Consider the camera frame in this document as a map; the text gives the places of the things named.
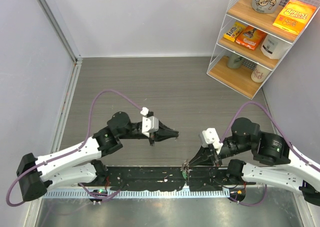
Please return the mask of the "silver keys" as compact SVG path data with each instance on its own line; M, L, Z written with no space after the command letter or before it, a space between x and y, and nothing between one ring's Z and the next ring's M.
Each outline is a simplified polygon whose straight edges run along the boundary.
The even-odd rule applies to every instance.
M188 159L182 163L180 170L181 170L181 174L182 174L183 178L186 181L189 180L189 178L190 178L190 162Z

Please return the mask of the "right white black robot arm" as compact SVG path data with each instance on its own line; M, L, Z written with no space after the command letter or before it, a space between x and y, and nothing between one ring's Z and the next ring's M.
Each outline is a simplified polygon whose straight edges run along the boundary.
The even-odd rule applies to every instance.
M231 136L219 142L215 128L199 135L201 147L185 161L181 171L186 180L195 166L209 166L209 180L217 185L265 184L302 195L320 204L320 165L313 163L277 134L261 131L248 118L237 118Z

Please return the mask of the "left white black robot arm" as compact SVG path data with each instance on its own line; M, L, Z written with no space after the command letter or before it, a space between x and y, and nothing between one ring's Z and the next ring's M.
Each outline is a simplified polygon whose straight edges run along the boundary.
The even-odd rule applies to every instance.
M177 130L163 124L152 112L143 116L140 122L132 122L123 111L116 112L106 127L81 143L38 157L33 153L25 154L16 171L22 200L36 200L63 184L103 185L107 174L98 159L120 150L122 139L148 140L153 146L178 136Z

